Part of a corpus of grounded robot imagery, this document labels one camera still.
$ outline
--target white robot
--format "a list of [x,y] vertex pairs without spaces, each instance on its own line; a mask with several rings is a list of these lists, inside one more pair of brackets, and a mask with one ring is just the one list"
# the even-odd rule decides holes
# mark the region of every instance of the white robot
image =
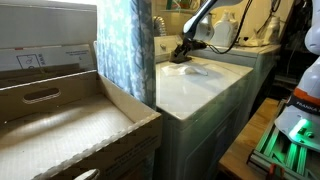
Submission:
[[[312,5],[305,45],[320,55],[320,1],[313,0]],[[320,152],[320,57],[304,72],[275,125],[292,142]]]
[[[204,41],[213,36],[213,28],[208,23],[210,11],[239,2],[241,0],[207,0],[184,25],[183,44],[173,51],[170,61],[188,61],[188,51],[206,48],[208,44]],[[310,52],[320,55],[320,0],[313,0],[312,4],[312,27],[305,45]],[[275,125],[292,142],[320,152],[320,58],[305,71]]]

